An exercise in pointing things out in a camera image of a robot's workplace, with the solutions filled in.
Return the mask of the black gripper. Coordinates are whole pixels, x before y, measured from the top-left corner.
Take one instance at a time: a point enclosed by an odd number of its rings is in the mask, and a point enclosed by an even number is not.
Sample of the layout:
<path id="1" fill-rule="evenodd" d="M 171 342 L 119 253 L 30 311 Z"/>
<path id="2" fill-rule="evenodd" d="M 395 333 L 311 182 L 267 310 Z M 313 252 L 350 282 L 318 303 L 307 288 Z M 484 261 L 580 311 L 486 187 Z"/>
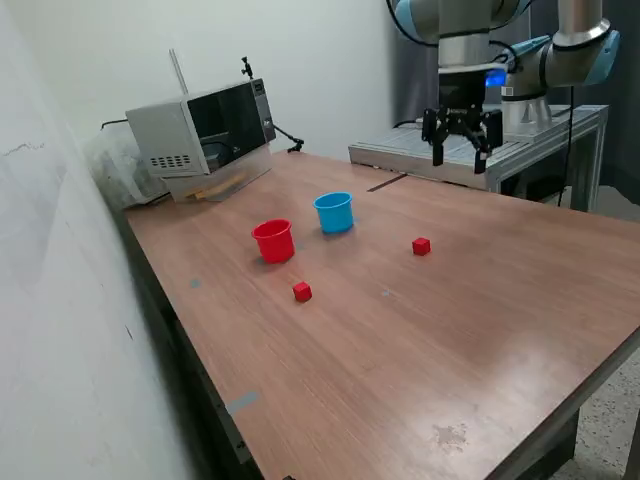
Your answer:
<path id="1" fill-rule="evenodd" d="M 475 149 L 474 173 L 486 171 L 493 150 L 503 145 L 502 111 L 483 112 L 486 94 L 486 70 L 440 73 L 439 110 L 426 109 L 422 140 L 432 147 L 434 166 L 444 163 L 444 141 L 455 132 L 453 123 L 462 118 L 467 139 Z"/>

